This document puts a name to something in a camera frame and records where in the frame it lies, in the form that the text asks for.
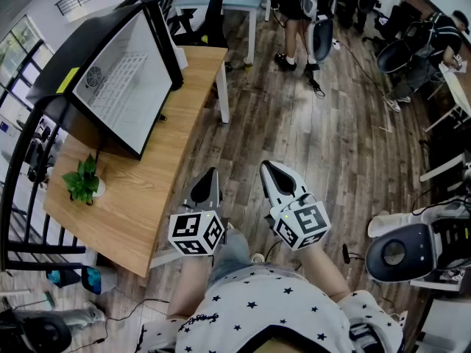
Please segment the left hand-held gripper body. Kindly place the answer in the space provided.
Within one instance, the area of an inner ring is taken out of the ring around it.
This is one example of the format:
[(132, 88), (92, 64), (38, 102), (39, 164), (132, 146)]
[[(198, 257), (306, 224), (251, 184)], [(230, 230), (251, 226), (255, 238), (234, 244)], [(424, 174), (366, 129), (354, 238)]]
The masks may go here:
[(211, 256), (223, 233), (219, 208), (196, 208), (170, 216), (169, 243), (183, 256)]

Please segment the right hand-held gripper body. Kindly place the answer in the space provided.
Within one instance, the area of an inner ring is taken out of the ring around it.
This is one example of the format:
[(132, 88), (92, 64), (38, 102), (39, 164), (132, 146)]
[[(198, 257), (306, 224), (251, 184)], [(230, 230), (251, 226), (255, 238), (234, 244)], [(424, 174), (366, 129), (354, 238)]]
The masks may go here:
[(292, 251), (314, 245), (330, 231), (325, 206), (313, 196), (269, 198), (269, 202), (269, 227)]

